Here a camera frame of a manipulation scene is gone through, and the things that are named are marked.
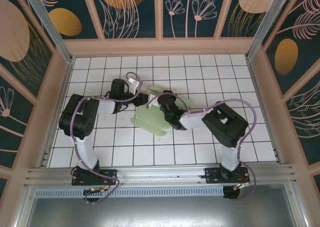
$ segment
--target purple cable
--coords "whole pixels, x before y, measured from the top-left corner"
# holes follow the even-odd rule
[[[152,104],[153,101],[155,101],[158,97],[163,96],[163,95],[171,95],[171,96],[176,97],[178,100],[180,100],[180,101],[183,103],[183,105],[184,105],[184,107],[185,107],[185,110],[190,113],[190,110],[189,110],[189,108],[187,107],[187,104],[186,104],[181,98],[179,98],[176,94],[170,93],[170,92],[158,94],[156,97],[154,97],[153,99],[151,99],[151,100],[146,104],[146,108],[148,109],[148,108],[150,107],[150,105]],[[193,111],[192,113],[193,113],[193,114],[196,114],[196,113],[210,112],[214,107],[217,107],[217,106],[219,106],[219,105],[221,105],[221,104],[224,104],[224,103],[234,102],[234,101],[236,101],[236,102],[241,102],[241,103],[243,103],[243,104],[246,104],[246,105],[252,110],[252,112],[253,112],[253,124],[252,124],[252,127],[251,127],[251,128],[249,129],[249,131],[240,139],[239,144],[238,144],[238,151],[237,151],[237,155],[236,155],[236,158],[238,159],[238,161],[239,161],[241,164],[243,164],[245,167],[247,167],[248,170],[250,170],[250,172],[252,173],[252,177],[253,177],[253,189],[252,189],[252,191],[251,191],[247,196],[245,196],[245,197],[242,197],[242,198],[229,198],[229,200],[232,200],[232,201],[241,201],[241,200],[245,200],[245,199],[249,198],[249,197],[254,193],[254,191],[255,191],[255,189],[256,189],[256,185],[257,185],[256,175],[255,175],[254,171],[252,170],[252,168],[251,168],[249,165],[247,165],[246,163],[244,163],[244,162],[242,162],[242,161],[240,160],[240,150],[241,150],[241,147],[242,147],[242,143],[243,143],[243,142],[245,141],[245,139],[250,135],[250,133],[252,132],[252,130],[254,129],[254,127],[255,127],[256,124],[257,124],[257,113],[256,113],[254,107],[253,107],[250,103],[248,103],[247,101],[245,101],[245,100],[238,99],[238,98],[231,98],[231,99],[222,100],[222,101],[220,101],[220,102],[217,102],[217,103],[215,103],[214,105],[210,106],[209,108],[205,108],[205,109],[203,109],[203,110]]]
[[[75,136],[74,136],[74,133],[73,133],[73,126],[74,126],[74,122],[75,122],[75,117],[76,117],[77,111],[78,111],[78,109],[80,108],[81,104],[82,104],[84,101],[88,100],[88,99],[109,100],[109,101],[114,101],[114,102],[128,102],[128,101],[132,101],[134,98],[136,98],[136,97],[139,95],[139,93],[140,93],[141,85],[142,85],[143,82],[141,81],[141,79],[139,78],[139,76],[138,76],[136,73],[134,73],[134,72],[128,72],[128,73],[126,73],[125,77],[126,77],[127,80],[129,79],[129,78],[128,78],[128,75],[129,75],[129,74],[135,75],[136,80],[140,82],[139,85],[137,86],[137,92],[136,92],[136,94],[135,94],[132,98],[125,99],[125,100],[118,100],[118,99],[112,99],[112,98],[106,98],[106,97],[99,97],[99,96],[98,96],[98,97],[97,97],[97,96],[96,96],[96,97],[94,97],[94,96],[85,96],[85,97],[83,97],[83,98],[78,102],[77,106],[76,106],[75,109],[74,109],[74,112],[73,112],[73,114],[72,114],[72,117],[71,117],[70,129],[69,129],[69,131],[70,131],[70,136],[71,136],[71,138],[72,138],[73,141],[74,141],[74,150],[75,150],[76,156],[77,156],[77,158],[79,159],[79,161],[83,164],[83,166],[84,166],[88,171],[90,171],[90,172],[93,173],[94,175],[97,175],[97,176],[102,177],[102,178],[104,178],[104,179],[108,179],[108,180],[112,180],[112,181],[116,181],[116,182],[117,182],[117,183],[116,183],[116,186],[115,186],[105,197],[100,198],[100,199],[98,199],[98,200],[95,201],[95,202],[89,202],[89,201],[87,200],[88,194],[86,194],[85,197],[84,197],[84,199],[85,199],[85,201],[86,201],[87,204],[91,203],[92,205],[94,205],[94,204],[98,204],[98,203],[104,201],[106,198],[108,198],[110,195],[112,195],[112,193],[118,188],[118,186],[119,186],[119,184],[120,184],[120,180],[119,180],[118,178],[109,177],[109,176],[100,174],[100,173],[98,173],[98,172],[95,172],[94,170],[92,170],[92,169],[83,161],[83,159],[81,158],[81,156],[80,156],[80,154],[79,154],[78,145],[77,145],[77,140],[76,140],[76,138],[75,138]]]

